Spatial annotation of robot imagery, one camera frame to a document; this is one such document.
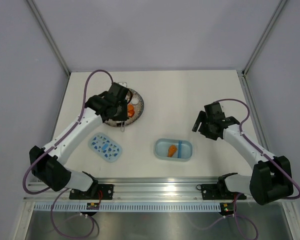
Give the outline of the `orange fried food piece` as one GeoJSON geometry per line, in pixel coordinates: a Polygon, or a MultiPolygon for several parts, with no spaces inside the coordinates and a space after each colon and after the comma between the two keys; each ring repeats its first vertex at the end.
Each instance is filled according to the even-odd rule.
{"type": "Polygon", "coordinates": [[[175,145],[171,145],[168,148],[168,153],[167,153],[167,157],[171,158],[173,157],[173,155],[178,151],[178,148],[175,145]]]}

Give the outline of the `blue lunch box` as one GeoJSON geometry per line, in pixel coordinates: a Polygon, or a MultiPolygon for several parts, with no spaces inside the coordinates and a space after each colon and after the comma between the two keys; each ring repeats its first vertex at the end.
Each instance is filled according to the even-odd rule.
{"type": "Polygon", "coordinates": [[[193,146],[186,140],[160,138],[154,144],[154,155],[160,160],[187,162],[193,155],[193,146]]]}

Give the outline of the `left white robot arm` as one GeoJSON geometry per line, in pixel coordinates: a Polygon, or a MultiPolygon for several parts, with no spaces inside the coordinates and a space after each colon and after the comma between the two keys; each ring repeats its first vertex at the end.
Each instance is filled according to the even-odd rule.
{"type": "Polygon", "coordinates": [[[109,90],[84,97],[79,116],[59,136],[29,151],[30,167],[26,173],[33,174],[55,192],[71,188],[93,199],[98,194],[98,180],[86,172],[68,169],[65,164],[93,130],[108,120],[128,118],[127,95],[131,94],[128,88],[114,82],[109,90]]]}

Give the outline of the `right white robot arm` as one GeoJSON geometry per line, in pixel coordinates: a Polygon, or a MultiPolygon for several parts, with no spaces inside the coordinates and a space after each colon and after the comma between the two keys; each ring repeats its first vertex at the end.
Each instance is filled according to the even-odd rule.
{"type": "Polygon", "coordinates": [[[290,197],[294,193],[290,161],[252,141],[242,125],[235,117],[226,116],[219,102],[205,105],[199,112],[192,131],[210,140],[224,140],[252,169],[249,176],[232,172],[219,176],[215,184],[202,184],[202,198],[229,200],[242,194],[251,196],[259,205],[265,205],[290,197]]]}

